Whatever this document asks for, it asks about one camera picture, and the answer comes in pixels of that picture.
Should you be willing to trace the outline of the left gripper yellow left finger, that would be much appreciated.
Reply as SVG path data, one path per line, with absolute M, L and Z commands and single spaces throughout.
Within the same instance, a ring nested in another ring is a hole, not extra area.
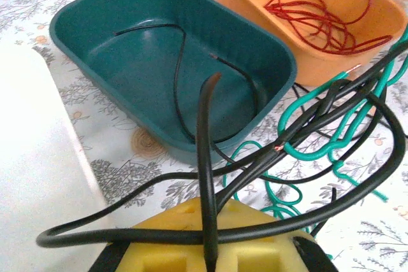
M 198 231 L 200 199 L 193 198 L 134 226 L 135 229 Z M 90 271 L 206 271 L 201 245 L 109 243 Z

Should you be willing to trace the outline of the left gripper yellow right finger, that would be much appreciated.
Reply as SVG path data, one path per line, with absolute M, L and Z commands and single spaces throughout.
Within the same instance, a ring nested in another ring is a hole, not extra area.
M 275 219 L 239 201 L 230 199 L 218 214 L 219 229 L 274 222 Z M 302 230 L 286 234 L 223 243 L 218 246 L 217 271 L 337 271 L 316 243 Z

